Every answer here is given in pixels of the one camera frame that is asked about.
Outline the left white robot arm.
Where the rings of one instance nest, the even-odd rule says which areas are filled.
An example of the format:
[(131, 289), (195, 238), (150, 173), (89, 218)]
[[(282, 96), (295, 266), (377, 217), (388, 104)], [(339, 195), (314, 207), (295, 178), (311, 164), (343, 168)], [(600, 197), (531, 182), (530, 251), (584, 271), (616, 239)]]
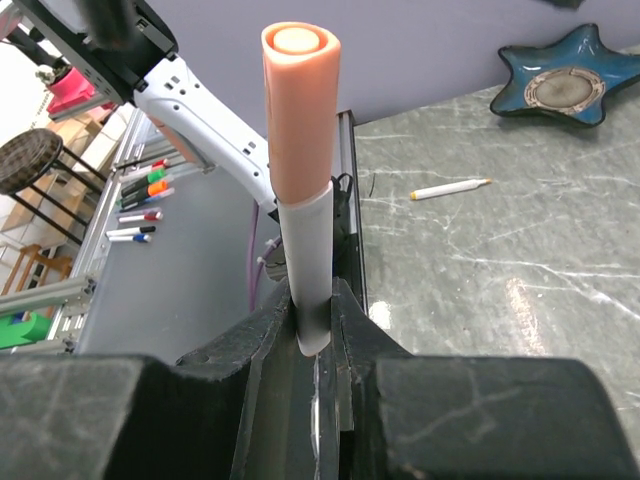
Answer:
[(107, 100), (130, 103), (203, 167), (230, 173), (271, 218), (267, 142), (215, 97), (145, 1), (18, 1), (18, 10)]

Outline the orange pen cap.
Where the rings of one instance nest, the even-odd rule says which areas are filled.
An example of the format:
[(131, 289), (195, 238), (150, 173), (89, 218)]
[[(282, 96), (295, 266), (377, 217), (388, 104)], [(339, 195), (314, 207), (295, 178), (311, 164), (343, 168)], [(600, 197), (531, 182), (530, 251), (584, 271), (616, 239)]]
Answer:
[(341, 42), (304, 22), (278, 22), (261, 34), (269, 171), (282, 204), (323, 191), (333, 162)]

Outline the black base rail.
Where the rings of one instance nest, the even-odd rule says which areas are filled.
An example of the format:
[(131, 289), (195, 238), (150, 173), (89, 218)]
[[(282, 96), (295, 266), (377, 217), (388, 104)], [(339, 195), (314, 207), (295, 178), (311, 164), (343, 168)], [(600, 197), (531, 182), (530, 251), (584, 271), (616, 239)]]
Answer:
[(333, 272), (348, 283), (360, 307), (367, 313), (356, 142), (351, 111), (343, 111), (337, 115), (332, 178), (338, 197), (334, 214)]

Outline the white orange-tipped marker pen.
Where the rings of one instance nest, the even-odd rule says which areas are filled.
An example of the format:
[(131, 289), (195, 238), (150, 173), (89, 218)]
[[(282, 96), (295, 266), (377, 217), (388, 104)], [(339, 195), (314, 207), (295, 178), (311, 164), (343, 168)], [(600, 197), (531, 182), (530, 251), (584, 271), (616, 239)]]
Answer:
[(331, 341), (333, 185), (304, 202), (281, 204), (279, 217), (297, 340), (312, 357)]

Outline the black round stool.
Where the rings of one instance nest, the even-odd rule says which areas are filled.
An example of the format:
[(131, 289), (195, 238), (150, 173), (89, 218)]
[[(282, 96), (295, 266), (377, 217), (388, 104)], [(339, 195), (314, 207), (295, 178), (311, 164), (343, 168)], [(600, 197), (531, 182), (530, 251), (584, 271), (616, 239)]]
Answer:
[(58, 170), (66, 172), (94, 193), (100, 194), (102, 192), (102, 189), (94, 182), (86, 179), (79, 173), (76, 173), (71, 167), (67, 166), (61, 159), (63, 155), (71, 157), (96, 178), (106, 183), (107, 177), (67, 148), (60, 135), (46, 128), (37, 128), (20, 133), (1, 147), (1, 194), (9, 196), (37, 218), (80, 246), (82, 240), (74, 235), (68, 228), (63, 227), (60, 223), (41, 212), (38, 207), (33, 206), (19, 196), (21, 191), (31, 189), (46, 202), (52, 204), (69, 218), (87, 228), (89, 226), (87, 221), (83, 220), (76, 213), (73, 213), (68, 207), (50, 196), (42, 188), (36, 186), (36, 182), (45, 174), (48, 174), (51, 170)]

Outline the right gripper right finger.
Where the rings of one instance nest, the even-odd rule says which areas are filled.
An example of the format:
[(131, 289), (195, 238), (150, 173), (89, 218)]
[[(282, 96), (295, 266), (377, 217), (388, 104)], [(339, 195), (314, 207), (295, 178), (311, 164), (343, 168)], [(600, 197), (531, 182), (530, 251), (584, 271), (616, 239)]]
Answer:
[(633, 452), (599, 377), (571, 358), (414, 355), (331, 298), (350, 420), (340, 479), (629, 479)]

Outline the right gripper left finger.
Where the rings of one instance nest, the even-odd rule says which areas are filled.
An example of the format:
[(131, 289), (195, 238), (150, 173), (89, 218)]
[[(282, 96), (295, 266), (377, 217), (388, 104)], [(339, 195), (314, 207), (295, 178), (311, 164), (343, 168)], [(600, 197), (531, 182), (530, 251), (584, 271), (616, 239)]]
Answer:
[(144, 355), (5, 355), (5, 479), (281, 479), (289, 285), (168, 365)]

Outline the markers in box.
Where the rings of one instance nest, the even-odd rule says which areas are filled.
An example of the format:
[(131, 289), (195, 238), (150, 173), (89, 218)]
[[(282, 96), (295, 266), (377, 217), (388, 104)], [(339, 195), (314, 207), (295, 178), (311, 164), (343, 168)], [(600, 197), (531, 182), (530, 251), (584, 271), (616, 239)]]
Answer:
[(156, 224), (164, 218), (158, 206), (175, 193), (172, 176), (164, 167), (140, 177), (122, 189), (117, 227), (105, 232), (110, 243), (148, 244), (156, 232)]

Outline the blue star-shaped dish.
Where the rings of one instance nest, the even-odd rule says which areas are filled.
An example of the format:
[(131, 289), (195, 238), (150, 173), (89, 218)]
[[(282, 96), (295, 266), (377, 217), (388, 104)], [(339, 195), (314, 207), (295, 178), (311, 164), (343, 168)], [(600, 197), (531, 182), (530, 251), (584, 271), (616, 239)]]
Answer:
[(599, 27), (583, 24), (544, 47), (504, 46), (508, 82), (490, 103), (493, 114), (543, 114), (592, 128), (606, 118), (605, 99), (639, 81), (639, 56), (609, 49)]

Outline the white yellow marker pen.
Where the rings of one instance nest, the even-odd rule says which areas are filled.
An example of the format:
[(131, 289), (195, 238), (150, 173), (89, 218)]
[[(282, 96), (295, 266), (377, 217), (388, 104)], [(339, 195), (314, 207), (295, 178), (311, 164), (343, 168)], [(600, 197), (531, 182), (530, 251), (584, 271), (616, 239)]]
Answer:
[(440, 196), (456, 194), (460, 192), (475, 190), (492, 183), (491, 179), (470, 179), (449, 184), (438, 185), (423, 189), (414, 190), (410, 193), (409, 198), (412, 201), (426, 200)]

